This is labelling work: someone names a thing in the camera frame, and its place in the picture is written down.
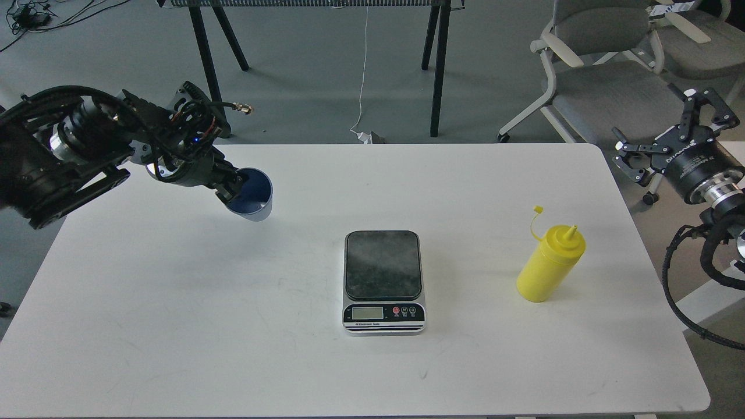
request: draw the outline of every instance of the blue cup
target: blue cup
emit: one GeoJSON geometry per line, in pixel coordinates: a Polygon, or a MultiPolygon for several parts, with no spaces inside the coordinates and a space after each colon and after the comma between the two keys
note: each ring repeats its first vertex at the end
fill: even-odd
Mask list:
{"type": "Polygon", "coordinates": [[[263,221],[272,212],[272,183],[269,177],[256,168],[242,168],[239,174],[248,176],[241,193],[225,207],[234,214],[251,221],[263,221]]]}

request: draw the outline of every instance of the yellow squeeze bottle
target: yellow squeeze bottle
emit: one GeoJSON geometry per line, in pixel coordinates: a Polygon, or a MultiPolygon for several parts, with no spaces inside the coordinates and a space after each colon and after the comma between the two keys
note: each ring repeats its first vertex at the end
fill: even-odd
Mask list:
{"type": "MultiPolygon", "coordinates": [[[[533,210],[535,221],[543,208],[535,206],[533,210]]],[[[585,253],[585,239],[576,225],[555,225],[543,237],[538,237],[531,222],[530,233],[538,240],[538,246],[517,277],[517,290],[526,300],[541,303],[551,296],[585,253]]]]}

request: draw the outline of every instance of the gray chair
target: gray chair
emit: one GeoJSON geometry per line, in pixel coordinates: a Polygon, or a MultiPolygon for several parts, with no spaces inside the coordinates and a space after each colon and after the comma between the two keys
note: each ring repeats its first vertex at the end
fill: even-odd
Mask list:
{"type": "Polygon", "coordinates": [[[665,53],[664,68],[673,75],[689,80],[736,78],[725,98],[731,104],[745,85],[745,32],[725,22],[730,0],[720,1],[722,13],[718,17],[695,8],[678,13],[703,32],[705,41],[674,25],[658,25],[657,33],[665,53]]]}
{"type": "Polygon", "coordinates": [[[509,131],[537,110],[566,142],[583,140],[606,150],[618,142],[613,127],[640,144],[679,122],[682,102],[642,62],[585,66],[579,57],[627,51],[645,37],[661,54],[648,5],[649,0],[556,0],[553,19],[530,45],[546,72],[544,93],[499,130],[498,141],[506,142],[509,131]],[[557,57],[566,70],[556,71],[557,57]]]}

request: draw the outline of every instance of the digital scale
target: digital scale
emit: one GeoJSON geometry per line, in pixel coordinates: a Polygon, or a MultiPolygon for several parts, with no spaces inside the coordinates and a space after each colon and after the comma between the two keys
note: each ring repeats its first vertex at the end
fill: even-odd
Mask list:
{"type": "Polygon", "coordinates": [[[424,329],[422,262],[415,233],[347,235],[342,322],[355,334],[415,335],[424,329]]]}

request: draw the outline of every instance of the black table leg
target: black table leg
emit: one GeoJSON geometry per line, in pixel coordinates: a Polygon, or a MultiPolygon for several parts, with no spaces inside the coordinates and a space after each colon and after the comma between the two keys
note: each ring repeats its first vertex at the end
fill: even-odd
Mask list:
{"type": "Polygon", "coordinates": [[[228,22],[228,16],[225,16],[225,10],[223,10],[222,7],[213,7],[212,9],[215,11],[215,16],[218,18],[218,22],[220,22],[220,26],[223,28],[223,32],[225,33],[225,37],[228,39],[230,48],[233,50],[235,59],[238,60],[238,65],[241,66],[241,70],[248,71],[250,67],[248,66],[246,57],[243,55],[241,46],[238,44],[238,40],[235,38],[232,26],[230,26],[230,22],[228,22]]]}
{"type": "Polygon", "coordinates": [[[209,95],[213,101],[222,102],[223,99],[220,95],[220,87],[218,86],[218,76],[215,74],[215,64],[212,62],[212,54],[209,52],[209,42],[207,42],[207,33],[204,30],[202,12],[198,7],[190,7],[188,12],[191,16],[191,24],[194,26],[194,35],[197,37],[197,46],[199,47],[199,55],[202,57],[204,75],[207,77],[209,95]]]}
{"type": "Polygon", "coordinates": [[[429,57],[432,54],[432,43],[434,42],[434,29],[437,27],[437,17],[440,15],[440,6],[432,6],[429,11],[429,25],[427,25],[427,37],[424,41],[424,54],[422,54],[422,70],[429,69],[429,57]]]}
{"type": "Polygon", "coordinates": [[[443,78],[445,77],[445,52],[448,48],[448,25],[450,24],[450,1],[440,8],[440,32],[437,35],[437,62],[434,67],[434,95],[432,97],[432,118],[429,136],[437,137],[440,132],[440,104],[443,101],[443,78]]]}

